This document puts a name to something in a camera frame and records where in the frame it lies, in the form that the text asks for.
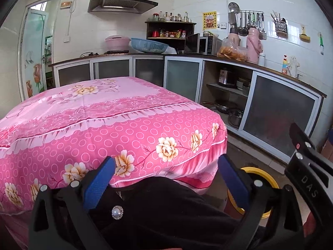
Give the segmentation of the yellow trash bin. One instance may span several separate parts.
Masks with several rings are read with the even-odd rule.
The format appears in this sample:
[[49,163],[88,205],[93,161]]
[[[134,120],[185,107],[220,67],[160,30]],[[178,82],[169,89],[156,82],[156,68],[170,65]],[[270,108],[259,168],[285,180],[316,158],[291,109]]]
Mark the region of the yellow trash bin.
[[[253,181],[254,187],[267,190],[279,189],[278,182],[268,172],[251,166],[245,166],[240,169],[248,174],[250,179]],[[240,220],[246,212],[242,207],[238,206],[229,189],[227,189],[224,212],[237,220]]]

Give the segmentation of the white kitchen cabinet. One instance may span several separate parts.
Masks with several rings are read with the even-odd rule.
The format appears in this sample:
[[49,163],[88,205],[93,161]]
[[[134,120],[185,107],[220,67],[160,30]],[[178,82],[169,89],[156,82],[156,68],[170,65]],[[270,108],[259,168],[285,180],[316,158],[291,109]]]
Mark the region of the white kitchen cabinet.
[[[314,87],[251,63],[201,55],[99,55],[51,65],[55,86],[109,77],[138,77],[180,94],[212,110],[202,102],[233,102],[243,111],[240,127],[228,130],[250,144],[287,163],[294,147],[290,125],[307,135],[316,127],[325,94]],[[236,85],[219,85],[220,70],[233,71]]]

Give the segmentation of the pink floral tablecloth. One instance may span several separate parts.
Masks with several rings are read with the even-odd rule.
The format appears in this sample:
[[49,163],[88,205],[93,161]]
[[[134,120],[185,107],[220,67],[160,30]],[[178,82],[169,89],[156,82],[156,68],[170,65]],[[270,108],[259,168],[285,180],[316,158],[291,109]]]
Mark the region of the pink floral tablecloth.
[[1,220],[27,249],[42,185],[81,180],[111,156],[113,187],[163,176],[202,192],[226,150],[220,115],[148,81],[116,77],[51,89],[1,119]]

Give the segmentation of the black clothing with pearl button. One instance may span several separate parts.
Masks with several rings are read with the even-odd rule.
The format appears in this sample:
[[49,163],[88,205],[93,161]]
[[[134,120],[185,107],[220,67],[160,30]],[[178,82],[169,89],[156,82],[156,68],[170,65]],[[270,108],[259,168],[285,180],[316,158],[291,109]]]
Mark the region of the black clothing with pearl button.
[[171,179],[150,177],[89,211],[110,249],[224,249],[239,221]]

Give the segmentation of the steel pot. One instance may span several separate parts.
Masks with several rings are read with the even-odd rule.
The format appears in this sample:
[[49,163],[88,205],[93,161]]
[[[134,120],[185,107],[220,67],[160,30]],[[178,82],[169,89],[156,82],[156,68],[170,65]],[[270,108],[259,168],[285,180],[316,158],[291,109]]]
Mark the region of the steel pot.
[[228,123],[234,127],[239,128],[243,118],[243,111],[238,109],[232,109],[229,111]]

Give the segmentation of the frying pan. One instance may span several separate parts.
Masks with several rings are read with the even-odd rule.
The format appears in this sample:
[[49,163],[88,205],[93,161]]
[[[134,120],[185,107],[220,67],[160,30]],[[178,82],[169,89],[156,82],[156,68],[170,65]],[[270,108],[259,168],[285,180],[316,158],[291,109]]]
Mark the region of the frying pan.
[[204,105],[214,106],[216,108],[216,110],[222,112],[223,114],[228,114],[229,111],[238,108],[238,106],[235,103],[229,102],[229,101],[224,101],[224,100],[220,100],[220,101],[217,101],[217,102],[203,101],[202,103]]

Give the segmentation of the pink thermos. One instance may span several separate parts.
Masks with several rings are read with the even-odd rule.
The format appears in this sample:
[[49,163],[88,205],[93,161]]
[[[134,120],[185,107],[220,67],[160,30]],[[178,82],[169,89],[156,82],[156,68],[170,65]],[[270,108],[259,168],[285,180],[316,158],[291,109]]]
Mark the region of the pink thermos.
[[247,36],[247,61],[258,64],[260,53],[262,53],[262,43],[259,39],[259,31],[250,28]]

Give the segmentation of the bag of fried snacks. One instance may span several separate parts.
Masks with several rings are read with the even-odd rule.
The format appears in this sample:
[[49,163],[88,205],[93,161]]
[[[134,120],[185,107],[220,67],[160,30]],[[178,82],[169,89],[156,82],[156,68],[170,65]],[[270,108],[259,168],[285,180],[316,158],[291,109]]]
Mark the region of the bag of fried snacks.
[[218,57],[228,58],[236,61],[246,61],[247,49],[238,46],[228,38],[222,40],[221,47],[217,52]]

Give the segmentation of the hanging utensil rack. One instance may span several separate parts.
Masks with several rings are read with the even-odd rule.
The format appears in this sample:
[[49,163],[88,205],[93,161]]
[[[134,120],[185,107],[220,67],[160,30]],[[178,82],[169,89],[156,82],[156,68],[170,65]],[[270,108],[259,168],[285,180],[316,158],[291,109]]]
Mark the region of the hanging utensil rack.
[[235,2],[228,4],[229,33],[245,37],[250,34],[250,29],[257,29],[259,39],[266,40],[265,19],[263,11],[241,10]]

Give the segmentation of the microwave oven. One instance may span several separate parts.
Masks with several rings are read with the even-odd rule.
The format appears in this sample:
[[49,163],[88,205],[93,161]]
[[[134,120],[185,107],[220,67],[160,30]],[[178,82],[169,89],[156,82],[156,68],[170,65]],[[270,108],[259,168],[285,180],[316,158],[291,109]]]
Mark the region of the microwave oven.
[[197,33],[186,37],[185,53],[217,56],[221,46],[221,39]]

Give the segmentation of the blue plastic basin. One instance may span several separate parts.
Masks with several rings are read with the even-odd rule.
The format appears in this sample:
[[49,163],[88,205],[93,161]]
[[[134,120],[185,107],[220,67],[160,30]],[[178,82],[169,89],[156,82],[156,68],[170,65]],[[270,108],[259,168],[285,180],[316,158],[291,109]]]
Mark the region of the blue plastic basin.
[[141,38],[131,38],[130,43],[133,49],[142,53],[162,54],[169,47],[167,44],[161,42]]

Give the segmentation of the dark spice shelf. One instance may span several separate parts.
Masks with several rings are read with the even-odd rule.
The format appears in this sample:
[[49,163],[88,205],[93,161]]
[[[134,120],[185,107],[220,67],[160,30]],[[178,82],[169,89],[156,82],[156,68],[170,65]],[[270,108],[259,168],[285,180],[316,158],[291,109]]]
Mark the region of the dark spice shelf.
[[186,38],[195,32],[196,23],[184,21],[146,21],[146,39],[162,42],[176,51],[184,51]]

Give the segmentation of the floral glass door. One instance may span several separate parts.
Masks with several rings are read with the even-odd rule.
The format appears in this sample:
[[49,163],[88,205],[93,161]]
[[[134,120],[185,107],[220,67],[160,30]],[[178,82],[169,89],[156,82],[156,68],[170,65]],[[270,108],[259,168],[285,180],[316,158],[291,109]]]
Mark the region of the floral glass door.
[[55,87],[50,65],[59,8],[60,0],[40,0],[25,9],[17,57],[22,100]]

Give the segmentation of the range hood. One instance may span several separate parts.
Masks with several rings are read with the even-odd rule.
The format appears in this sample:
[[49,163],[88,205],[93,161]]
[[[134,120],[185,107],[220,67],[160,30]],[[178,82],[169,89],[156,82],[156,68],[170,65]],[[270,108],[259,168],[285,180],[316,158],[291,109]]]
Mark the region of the range hood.
[[157,2],[150,0],[90,0],[87,12],[130,13],[141,15],[157,6]]

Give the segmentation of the yellow wall poster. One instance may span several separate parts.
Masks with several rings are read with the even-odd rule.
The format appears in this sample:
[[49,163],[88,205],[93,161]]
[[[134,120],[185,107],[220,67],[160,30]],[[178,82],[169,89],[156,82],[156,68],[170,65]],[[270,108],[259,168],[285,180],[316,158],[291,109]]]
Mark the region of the yellow wall poster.
[[203,30],[216,29],[217,28],[217,12],[205,12],[203,13]]

